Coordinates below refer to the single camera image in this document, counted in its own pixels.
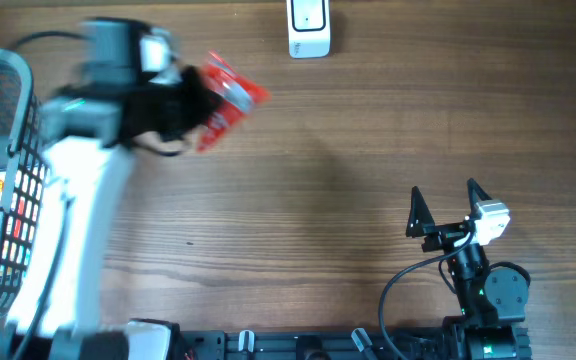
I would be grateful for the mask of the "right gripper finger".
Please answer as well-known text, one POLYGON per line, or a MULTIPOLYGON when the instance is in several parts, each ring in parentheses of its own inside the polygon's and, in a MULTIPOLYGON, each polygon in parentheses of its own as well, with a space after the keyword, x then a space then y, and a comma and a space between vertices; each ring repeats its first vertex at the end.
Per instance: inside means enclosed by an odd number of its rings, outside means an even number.
POLYGON ((414 186, 411 189, 410 212, 407 221, 406 236, 411 238, 426 237, 436 234, 436 225, 421 190, 414 186))
POLYGON ((467 194, 471 206, 474 206, 479 201, 491 200, 491 197, 483 190, 474 178, 467 180, 467 194))

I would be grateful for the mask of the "red snack bag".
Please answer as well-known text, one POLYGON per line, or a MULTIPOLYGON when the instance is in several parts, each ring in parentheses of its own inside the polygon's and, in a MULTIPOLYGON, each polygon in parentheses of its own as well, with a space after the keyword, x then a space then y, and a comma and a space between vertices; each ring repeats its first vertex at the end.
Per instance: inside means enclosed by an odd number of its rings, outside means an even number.
POLYGON ((205 152, 260 104, 268 101, 271 95, 263 86, 239 74, 215 52, 209 54, 201 71, 204 83, 217 94, 220 101, 197 138, 196 150, 205 152))

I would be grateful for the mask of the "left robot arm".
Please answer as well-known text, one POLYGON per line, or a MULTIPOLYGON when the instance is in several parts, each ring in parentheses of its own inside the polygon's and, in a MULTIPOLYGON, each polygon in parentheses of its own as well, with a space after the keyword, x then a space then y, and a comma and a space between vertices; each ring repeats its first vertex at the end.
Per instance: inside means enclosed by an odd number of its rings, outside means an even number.
POLYGON ((170 33, 145 22, 87 24, 88 79, 59 88, 12 140, 0 240, 0 359, 176 359, 176 324, 99 322, 99 281, 113 217, 135 164, 134 139, 180 140, 220 97, 179 68, 170 33))

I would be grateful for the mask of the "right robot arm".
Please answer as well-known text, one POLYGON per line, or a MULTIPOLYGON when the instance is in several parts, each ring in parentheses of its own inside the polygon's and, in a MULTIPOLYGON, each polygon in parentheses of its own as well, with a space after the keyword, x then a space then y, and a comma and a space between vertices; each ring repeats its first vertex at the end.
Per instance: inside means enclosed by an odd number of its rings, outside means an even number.
POLYGON ((475 180, 467 182, 470 213, 456 223, 438 225, 418 187, 411 190, 406 235, 422 237, 425 252, 441 251, 461 307, 459 316, 448 316, 430 334, 432 342, 419 345, 419 359, 530 359, 526 318, 531 278, 511 262, 492 263, 484 247, 501 237, 510 222, 510 211, 488 195, 475 180))

